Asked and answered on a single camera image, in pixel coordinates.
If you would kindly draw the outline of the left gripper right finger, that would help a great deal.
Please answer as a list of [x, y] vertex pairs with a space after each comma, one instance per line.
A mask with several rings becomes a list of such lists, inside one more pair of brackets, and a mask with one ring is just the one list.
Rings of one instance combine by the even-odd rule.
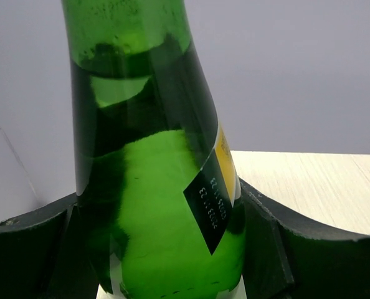
[[323, 224], [240, 184], [247, 298], [370, 298], [370, 235]]

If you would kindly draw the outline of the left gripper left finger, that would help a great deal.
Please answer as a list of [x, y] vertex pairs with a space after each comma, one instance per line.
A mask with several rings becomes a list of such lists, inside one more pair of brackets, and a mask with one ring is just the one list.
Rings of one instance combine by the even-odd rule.
[[76, 196], [0, 222], [0, 298], [96, 298]]

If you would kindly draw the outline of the green glass bottle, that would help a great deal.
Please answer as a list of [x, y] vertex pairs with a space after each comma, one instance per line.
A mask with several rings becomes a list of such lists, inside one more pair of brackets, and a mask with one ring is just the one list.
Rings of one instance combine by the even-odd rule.
[[100, 298], [244, 298], [245, 214], [183, 1], [62, 1]]

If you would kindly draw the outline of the white two-tier shelf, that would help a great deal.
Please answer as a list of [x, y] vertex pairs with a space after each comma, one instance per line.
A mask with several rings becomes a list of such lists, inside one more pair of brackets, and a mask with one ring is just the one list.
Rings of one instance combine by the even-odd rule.
[[[370, 235], [370, 154], [234, 151], [240, 177], [313, 220]], [[237, 297], [247, 298], [245, 284]]]

